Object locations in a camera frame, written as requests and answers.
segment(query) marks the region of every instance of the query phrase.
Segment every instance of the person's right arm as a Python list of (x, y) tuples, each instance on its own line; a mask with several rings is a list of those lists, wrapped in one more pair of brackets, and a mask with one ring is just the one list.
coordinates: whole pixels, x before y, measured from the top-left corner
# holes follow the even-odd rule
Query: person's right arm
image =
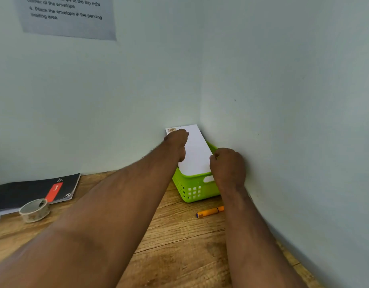
[(226, 217), (226, 244), (234, 288), (307, 288), (287, 262), (245, 187), (242, 156), (218, 149), (210, 168), (222, 195)]

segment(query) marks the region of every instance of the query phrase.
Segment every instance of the notebook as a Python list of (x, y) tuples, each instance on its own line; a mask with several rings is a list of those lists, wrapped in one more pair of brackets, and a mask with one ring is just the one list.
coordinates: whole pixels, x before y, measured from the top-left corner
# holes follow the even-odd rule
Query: notebook
[(46, 198), (52, 203), (72, 199), (81, 174), (54, 179), (0, 185), (0, 215), (14, 213), (30, 201)]
[(181, 173), (185, 176), (210, 173), (210, 156), (212, 153), (198, 125), (170, 127), (166, 128), (166, 133), (169, 134), (179, 129), (184, 129), (189, 133), (187, 143), (184, 146), (186, 157), (183, 162), (178, 163)]

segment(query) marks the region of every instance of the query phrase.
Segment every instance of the person's left hand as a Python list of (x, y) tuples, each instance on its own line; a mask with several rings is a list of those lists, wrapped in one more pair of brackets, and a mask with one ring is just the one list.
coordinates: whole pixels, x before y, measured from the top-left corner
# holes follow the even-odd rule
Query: person's left hand
[(184, 129), (179, 129), (170, 132), (165, 137), (165, 142), (173, 146), (176, 151), (178, 151), (179, 162), (182, 162), (186, 156), (185, 144), (187, 142), (188, 132)]

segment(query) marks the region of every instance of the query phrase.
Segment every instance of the green basket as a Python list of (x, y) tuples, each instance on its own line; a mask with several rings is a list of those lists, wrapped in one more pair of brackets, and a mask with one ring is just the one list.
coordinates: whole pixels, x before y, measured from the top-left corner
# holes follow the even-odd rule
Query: green basket
[[(207, 142), (212, 153), (216, 151), (216, 147)], [(187, 203), (203, 200), (206, 198), (220, 195), (215, 181), (205, 183), (204, 178), (211, 176), (211, 172), (194, 176), (186, 176), (181, 173), (179, 168), (176, 169), (173, 181), (181, 195), (183, 201)]]

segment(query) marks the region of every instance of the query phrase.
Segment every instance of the clear tape roll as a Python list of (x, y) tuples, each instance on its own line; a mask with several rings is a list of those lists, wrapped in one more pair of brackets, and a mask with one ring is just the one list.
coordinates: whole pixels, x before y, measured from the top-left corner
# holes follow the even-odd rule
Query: clear tape roll
[(31, 223), (45, 218), (50, 213), (46, 199), (37, 199), (21, 207), (19, 214), (24, 222)]

